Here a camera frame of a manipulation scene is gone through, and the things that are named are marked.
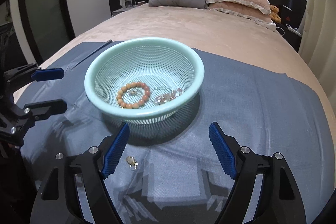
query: blue rubber pad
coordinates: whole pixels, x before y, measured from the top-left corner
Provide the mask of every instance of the blue rubber pad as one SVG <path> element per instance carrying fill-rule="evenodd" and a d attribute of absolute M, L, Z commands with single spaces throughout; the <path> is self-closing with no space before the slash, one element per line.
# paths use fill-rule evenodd
<path fill-rule="evenodd" d="M 235 157 L 214 123 L 209 126 L 209 138 L 224 172 L 235 179 L 237 175 Z"/>
<path fill-rule="evenodd" d="M 100 172 L 103 179 L 106 179 L 110 174 L 114 173 L 121 155 L 125 150 L 128 138 L 129 127 L 126 123 L 119 131 L 106 155 L 104 155 L 104 165 Z"/>
<path fill-rule="evenodd" d="M 63 77 L 64 70 L 61 68 L 36 70 L 31 75 L 31 79 L 36 82 L 62 79 Z"/>

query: jewelry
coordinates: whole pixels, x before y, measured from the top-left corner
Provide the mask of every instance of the jewelry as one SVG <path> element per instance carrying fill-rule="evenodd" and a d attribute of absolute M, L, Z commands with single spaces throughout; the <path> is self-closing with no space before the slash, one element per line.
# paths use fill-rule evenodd
<path fill-rule="evenodd" d="M 124 102 L 124 94 L 128 91 L 128 94 L 130 96 L 137 96 L 141 95 L 142 98 L 133 104 L 127 104 Z M 118 102 L 118 105 L 120 105 L 122 108 L 139 108 L 145 104 L 149 100 L 151 96 L 151 90 L 149 86 L 147 86 L 145 83 L 142 82 L 132 82 L 130 84 L 126 84 L 125 86 L 122 86 L 120 90 L 118 90 L 118 94 L 116 96 L 116 100 Z"/>
<path fill-rule="evenodd" d="M 170 93 L 165 93 L 165 94 L 156 96 L 154 104 L 155 105 L 162 105 L 162 104 L 165 104 L 169 101 L 172 101 L 172 100 L 176 99 L 176 92 L 178 92 L 178 94 L 181 95 L 182 89 L 178 88 L 177 90 L 173 90 Z"/>
<path fill-rule="evenodd" d="M 132 156 L 128 156 L 126 158 L 126 162 L 129 164 L 129 168 L 134 171 L 137 167 L 138 167 L 138 163 L 137 161 L 135 160 L 134 157 Z"/>

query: curtain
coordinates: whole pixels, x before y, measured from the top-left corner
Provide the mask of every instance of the curtain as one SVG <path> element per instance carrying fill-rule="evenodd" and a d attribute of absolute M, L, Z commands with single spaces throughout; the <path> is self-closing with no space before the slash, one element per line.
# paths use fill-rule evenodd
<path fill-rule="evenodd" d="M 336 0 L 308 0 L 299 54 L 336 113 Z"/>

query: dark door frame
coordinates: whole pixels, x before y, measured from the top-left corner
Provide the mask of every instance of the dark door frame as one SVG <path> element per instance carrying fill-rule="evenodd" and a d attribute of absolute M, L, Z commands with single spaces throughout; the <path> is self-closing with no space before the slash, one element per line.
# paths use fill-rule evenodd
<path fill-rule="evenodd" d="M 37 62 L 37 64 L 42 64 L 45 60 L 43 60 L 41 53 L 37 47 L 36 41 L 34 39 L 34 35 L 29 23 L 28 19 L 28 13 L 27 13 L 27 8 L 26 8 L 26 1 L 25 0 L 18 0 L 18 6 L 19 6 L 19 12 L 20 12 L 20 17 L 21 17 L 21 22 L 22 22 L 22 27 L 24 29 L 27 42 L 29 44 L 29 47 L 31 49 L 31 52 Z M 75 33 L 74 29 L 72 27 L 71 19 L 70 19 L 70 14 L 68 10 L 68 5 L 67 5 L 67 0 L 59 0 L 59 6 L 61 9 L 61 14 L 62 18 L 65 24 L 65 28 L 67 31 L 67 35 L 69 38 L 69 41 L 75 38 Z"/>

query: white ruffle trim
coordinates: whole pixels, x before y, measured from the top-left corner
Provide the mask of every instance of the white ruffle trim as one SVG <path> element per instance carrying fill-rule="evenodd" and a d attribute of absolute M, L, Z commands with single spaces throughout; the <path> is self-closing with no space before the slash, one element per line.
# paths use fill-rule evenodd
<path fill-rule="evenodd" d="M 224 9 L 224 8 L 213 8 L 213 9 L 208 8 L 208 10 L 219 11 L 219 12 L 223 12 L 223 13 L 230 14 L 230 15 L 235 15 L 235 16 L 239 16 L 239 17 L 243 17 L 243 18 L 248 18 L 248 19 L 253 20 L 258 25 L 261 25 L 261 26 L 263 26 L 267 29 L 272 30 L 273 32 L 275 32 L 277 30 L 277 26 L 275 25 L 275 23 L 273 23 L 273 22 L 267 23 L 266 21 L 263 21 L 262 19 L 257 18 L 257 17 L 243 15 L 241 13 L 238 13 L 238 12 L 235 12 L 235 11 L 232 11 L 232 10 L 228 10 L 228 9 Z"/>
<path fill-rule="evenodd" d="M 239 3 L 239 4 L 242 4 L 242 5 L 248 6 L 248 7 L 252 7 L 252 8 L 258 9 L 264 15 L 269 15 L 271 13 L 271 10 L 267 10 L 267 9 L 261 7 L 258 4 L 255 4 L 255 3 L 251 2 L 251 1 L 246 1 L 246 0 L 207 0 L 207 4 L 209 4 L 209 3 L 215 3 L 215 2 L 225 2 L 225 1 Z"/>

